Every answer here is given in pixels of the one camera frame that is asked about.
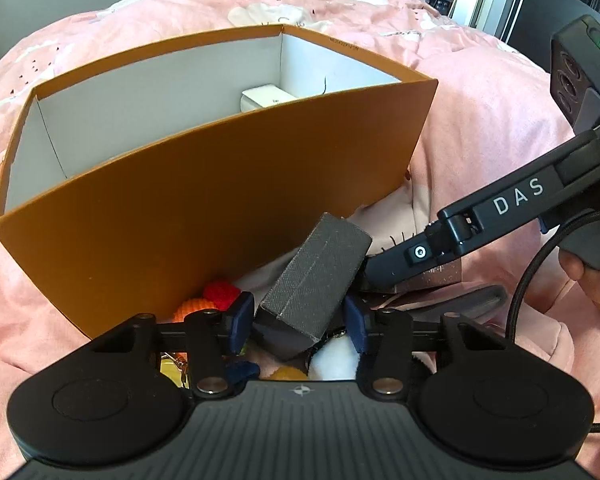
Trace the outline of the person's right hand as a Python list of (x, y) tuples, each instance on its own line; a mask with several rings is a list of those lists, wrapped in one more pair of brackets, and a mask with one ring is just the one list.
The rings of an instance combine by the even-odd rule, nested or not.
[(600, 271), (586, 266), (576, 255), (562, 249), (559, 251), (558, 260), (568, 278), (577, 282), (585, 296), (600, 310)]

